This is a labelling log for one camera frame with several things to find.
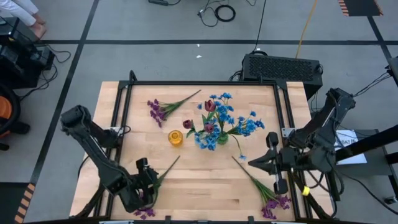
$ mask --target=wooden tabletop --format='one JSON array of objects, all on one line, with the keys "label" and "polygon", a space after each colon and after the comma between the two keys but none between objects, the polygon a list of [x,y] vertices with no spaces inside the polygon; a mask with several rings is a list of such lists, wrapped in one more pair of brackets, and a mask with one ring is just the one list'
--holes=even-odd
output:
[{"label": "wooden tabletop", "polygon": [[[102,128],[108,128],[111,123],[117,87],[118,82],[103,82],[102,84],[93,118],[94,122]],[[147,100],[157,98],[163,102],[174,102],[184,99],[197,90],[201,92],[175,111],[164,122],[162,129],[151,118]],[[295,125],[300,128],[310,120],[303,85],[302,83],[288,83],[288,91]],[[207,100],[211,94],[219,95],[223,92],[233,96],[233,99],[229,101],[229,104],[234,107],[234,112],[230,113],[231,116],[247,117],[253,110],[257,113],[256,119],[261,118],[266,125],[265,130],[259,129],[249,137],[237,136],[237,138],[243,154],[248,157],[246,161],[241,161],[241,164],[255,178],[273,189],[274,176],[269,176],[266,172],[247,165],[247,161],[266,153],[265,138],[268,132],[280,133],[271,86],[136,85],[132,88],[127,117],[127,125],[131,127],[131,132],[124,136],[120,164],[131,174],[135,174],[137,173],[136,160],[146,157],[151,167],[162,174],[180,156],[160,188],[159,198],[154,207],[156,216],[150,219],[164,220],[166,215],[171,215],[173,220],[247,220],[248,216],[253,216],[255,220],[266,220],[262,217],[259,192],[231,158],[231,156],[239,156],[234,139],[230,139],[224,146],[217,146],[215,151],[199,149],[194,143],[193,136],[184,138],[183,145],[180,147],[173,147],[167,140],[167,135],[172,130],[180,130],[184,134],[188,131],[182,127],[182,122],[186,119],[193,119],[197,129],[201,129],[203,126],[201,114],[206,111],[198,110],[197,104]],[[121,103],[118,122],[121,120],[123,102],[124,100]],[[284,121],[287,124],[283,101],[282,108]],[[314,184],[307,175],[306,180],[308,185]],[[98,188],[98,184],[98,170],[88,160],[80,173],[70,215],[80,212]],[[312,194],[327,213],[333,213],[327,192],[316,188],[312,189]],[[103,200],[101,214],[104,214],[106,197]],[[304,217],[301,202],[299,205],[301,216]],[[278,220],[294,220],[292,209],[275,209],[274,213]],[[111,218],[139,219],[124,210],[119,197],[114,200]]]}]

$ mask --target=flower bouquet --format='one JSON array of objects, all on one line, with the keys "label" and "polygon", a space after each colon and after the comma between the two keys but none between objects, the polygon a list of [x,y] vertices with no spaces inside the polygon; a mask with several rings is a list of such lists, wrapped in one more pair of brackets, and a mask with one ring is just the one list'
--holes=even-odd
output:
[{"label": "flower bouquet", "polygon": [[[228,104],[229,99],[232,99],[231,94],[223,93],[220,96],[211,95],[211,100],[205,102],[205,110],[207,116],[202,115],[203,129],[197,131],[193,120],[186,120],[183,122],[183,127],[190,129],[187,133],[189,135],[195,133],[195,143],[200,146],[201,149],[209,149],[214,151],[217,144],[225,144],[228,141],[228,136],[232,136],[237,144],[240,151],[240,159],[245,160],[246,156],[242,154],[241,146],[239,145],[238,139],[235,136],[243,135],[244,137],[249,136],[257,128],[264,129],[264,123],[260,120],[254,121],[251,117],[256,117],[256,112],[250,112],[248,118],[240,116],[238,123],[235,125],[235,119],[228,114],[229,111],[234,111],[234,108]],[[202,104],[199,104],[198,109],[202,109]],[[226,124],[231,125],[231,129],[226,131]]]},{"label": "flower bouquet", "polygon": [[186,97],[185,99],[175,102],[175,103],[163,103],[159,102],[157,99],[155,99],[153,102],[151,100],[148,100],[147,105],[150,106],[151,111],[150,116],[153,117],[159,127],[162,127],[162,122],[165,121],[170,114],[172,114],[175,110],[177,110],[181,105],[183,105],[187,100],[189,100],[191,97],[195,96],[197,93],[199,93],[201,90],[197,91],[196,93]]},{"label": "flower bouquet", "polygon": [[275,220],[276,216],[273,214],[272,209],[275,209],[278,206],[283,210],[290,208],[288,202],[291,202],[292,199],[289,199],[286,195],[285,197],[281,195],[276,195],[271,189],[269,189],[259,180],[250,175],[249,172],[246,169],[244,169],[243,166],[234,157],[232,158],[242,168],[242,170],[250,177],[250,179],[253,181],[254,185],[257,187],[258,191],[260,192],[262,200],[261,212],[264,218]]}]

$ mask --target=red tulip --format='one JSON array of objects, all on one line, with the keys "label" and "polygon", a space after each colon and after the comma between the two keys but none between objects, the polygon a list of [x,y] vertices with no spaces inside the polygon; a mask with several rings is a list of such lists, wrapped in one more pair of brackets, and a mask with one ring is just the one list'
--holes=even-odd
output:
[{"label": "red tulip", "polygon": [[216,109],[216,105],[211,101],[208,100],[205,102],[205,110],[209,112],[213,112]]},{"label": "red tulip", "polygon": [[186,121],[184,121],[182,123],[182,126],[184,126],[184,128],[191,129],[192,128],[192,121],[186,120]]}]

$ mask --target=black metal frame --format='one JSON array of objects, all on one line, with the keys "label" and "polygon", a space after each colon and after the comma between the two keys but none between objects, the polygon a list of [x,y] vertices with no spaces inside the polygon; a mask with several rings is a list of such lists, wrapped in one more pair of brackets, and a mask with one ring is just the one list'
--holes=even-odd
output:
[{"label": "black metal frame", "polygon": [[[113,110],[113,115],[112,115],[112,120],[111,120],[111,126],[115,126],[117,122],[117,117],[118,117],[118,112],[120,109],[120,102],[122,98],[122,92],[125,88],[127,88],[127,94],[126,94],[126,99],[124,102],[124,108],[123,108],[123,115],[122,115],[122,120],[121,120],[121,127],[124,127],[127,122],[127,114],[129,111],[129,104],[130,104],[130,99],[131,99],[131,92],[132,92],[132,86],[133,85],[229,85],[229,86],[248,86],[248,85],[253,85],[253,86],[258,86],[258,85],[264,85],[264,86],[272,86],[274,90],[274,96],[275,96],[275,105],[276,105],[276,110],[277,110],[277,115],[278,115],[278,121],[279,121],[279,126],[280,126],[280,134],[282,136],[282,128],[285,127],[284,123],[284,117],[282,114],[282,106],[280,103],[280,97],[279,97],[279,92],[278,92],[278,85],[276,84],[275,81],[253,81],[253,82],[224,82],[224,81],[214,81],[214,82],[209,82],[209,81],[137,81],[137,78],[134,74],[133,71],[130,71],[130,79],[127,81],[119,81],[118,85],[118,92],[116,94],[116,100],[114,104],[114,110]],[[291,128],[294,128],[294,121],[293,121],[293,114],[292,114],[292,109],[290,106],[290,100],[289,100],[289,95],[287,93],[287,90],[283,90],[284,94],[284,100],[285,100],[285,106],[286,106],[286,111],[287,111],[287,119],[289,120],[289,126]],[[120,161],[121,157],[121,150],[123,148],[123,138],[121,138],[121,142],[119,147],[116,148],[116,155],[114,160],[118,163]],[[106,150],[106,155],[110,156],[111,155],[111,150],[112,149],[107,149]],[[303,183],[305,183],[304,175],[303,172],[299,172],[299,177]],[[293,211],[294,211],[294,217],[295,220],[302,219],[300,216],[300,209],[299,209],[299,202],[297,200],[297,193],[295,190],[295,184],[293,180],[289,179],[289,187],[290,187],[290,194],[291,194],[291,199],[292,199],[292,205],[293,205]],[[306,213],[306,219],[311,220],[312,217],[312,211],[309,206],[309,203],[307,202],[306,198],[303,197],[304,201],[304,207],[305,207],[305,213]],[[98,204],[95,207],[95,212],[94,216],[99,216],[100,215],[100,210],[101,210],[101,204],[102,204],[102,197],[100,198]],[[108,201],[106,203],[106,217],[110,217],[112,213],[112,207],[113,207],[113,196],[109,195]],[[249,218],[249,223],[270,223],[270,222],[255,222],[252,217]],[[162,223],[170,223],[171,218],[169,219],[169,222],[167,221],[167,217],[165,221],[162,221]],[[229,223],[247,223],[247,222],[229,222]]]}]

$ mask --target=purple flower bunch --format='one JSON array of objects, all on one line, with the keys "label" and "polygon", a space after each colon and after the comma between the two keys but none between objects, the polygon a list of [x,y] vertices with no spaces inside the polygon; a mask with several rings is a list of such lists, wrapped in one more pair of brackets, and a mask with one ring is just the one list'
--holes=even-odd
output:
[{"label": "purple flower bunch", "polygon": [[196,93],[186,97],[185,99],[175,102],[175,103],[162,103],[155,99],[153,102],[148,100],[147,105],[150,106],[151,110],[149,112],[150,116],[156,121],[159,127],[162,127],[162,122],[166,121],[167,118],[172,114],[175,110],[177,110],[181,105],[183,105],[187,100],[191,97],[195,96],[201,90]]},{"label": "purple flower bunch", "polygon": [[155,217],[155,211],[151,208],[145,208],[142,210],[136,210],[134,215],[139,216],[142,220],[145,220],[147,217]]},{"label": "purple flower bunch", "polygon": [[283,210],[289,209],[289,202],[291,202],[292,199],[288,198],[286,195],[283,197],[281,195],[275,196],[274,199],[270,199],[267,201],[266,205],[261,209],[262,216],[264,218],[269,218],[269,219],[276,219],[276,216],[273,214],[271,209],[275,209],[278,206],[282,208]]},{"label": "purple flower bunch", "polygon": [[286,195],[285,196],[276,195],[271,189],[266,187],[264,184],[262,184],[256,178],[254,178],[251,174],[249,174],[249,172],[245,168],[243,168],[243,166],[234,157],[232,158],[242,168],[242,170],[250,177],[250,179],[253,181],[254,185],[260,192],[263,204],[261,212],[264,218],[276,220],[277,217],[273,214],[272,209],[275,209],[278,206],[283,210],[290,208],[289,202],[292,201],[291,199],[289,199]]}]

